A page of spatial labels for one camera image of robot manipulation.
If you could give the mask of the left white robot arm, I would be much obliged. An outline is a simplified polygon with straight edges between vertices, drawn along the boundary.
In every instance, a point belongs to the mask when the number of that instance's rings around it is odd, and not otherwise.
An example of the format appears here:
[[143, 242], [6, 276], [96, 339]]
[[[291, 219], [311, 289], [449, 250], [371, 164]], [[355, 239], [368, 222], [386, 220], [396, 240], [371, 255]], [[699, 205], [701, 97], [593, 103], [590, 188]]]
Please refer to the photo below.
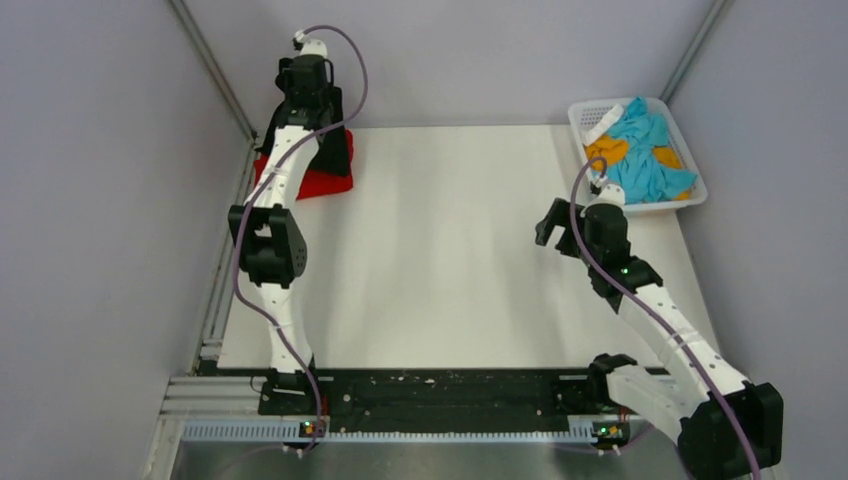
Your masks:
[[321, 388], [292, 293], [308, 260], [292, 207], [299, 199], [351, 188], [351, 142], [343, 124], [343, 93], [327, 55], [282, 58], [275, 83], [283, 100], [258, 148], [264, 165], [247, 200], [230, 207], [227, 221], [235, 254], [235, 295], [267, 321], [271, 386], [303, 414], [321, 402]]

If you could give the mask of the black t shirt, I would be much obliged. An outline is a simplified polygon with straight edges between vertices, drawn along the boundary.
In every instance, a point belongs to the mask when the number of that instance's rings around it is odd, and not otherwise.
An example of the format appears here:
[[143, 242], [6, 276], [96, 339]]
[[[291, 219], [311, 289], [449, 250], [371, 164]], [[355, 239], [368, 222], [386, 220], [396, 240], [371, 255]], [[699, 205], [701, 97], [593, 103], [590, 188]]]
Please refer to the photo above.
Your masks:
[[[321, 120], [319, 127], [324, 127], [343, 119], [343, 90], [334, 86], [329, 93], [329, 116]], [[283, 127], [285, 120], [291, 115], [292, 105], [282, 101], [271, 115], [265, 136], [255, 151], [269, 156], [274, 142], [277, 127]], [[336, 177], [347, 177], [351, 174], [351, 147], [344, 127], [335, 128], [318, 137], [319, 149], [313, 157], [308, 170], [326, 173]]]

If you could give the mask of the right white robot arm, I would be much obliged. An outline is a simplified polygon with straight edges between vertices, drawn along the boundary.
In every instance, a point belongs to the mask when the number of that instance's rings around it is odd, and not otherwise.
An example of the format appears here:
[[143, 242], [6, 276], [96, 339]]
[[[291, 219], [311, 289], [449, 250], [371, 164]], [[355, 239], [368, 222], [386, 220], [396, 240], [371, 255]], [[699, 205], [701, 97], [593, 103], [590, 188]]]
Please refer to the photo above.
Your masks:
[[546, 245], [582, 261], [593, 291], [656, 354], [666, 384], [626, 354], [601, 354], [589, 366], [586, 397], [600, 412], [619, 405], [673, 441], [695, 479], [752, 478], [783, 454], [784, 401], [770, 383], [753, 383], [726, 362], [685, 317], [661, 276], [632, 254], [620, 206], [582, 206], [557, 198], [535, 227]]

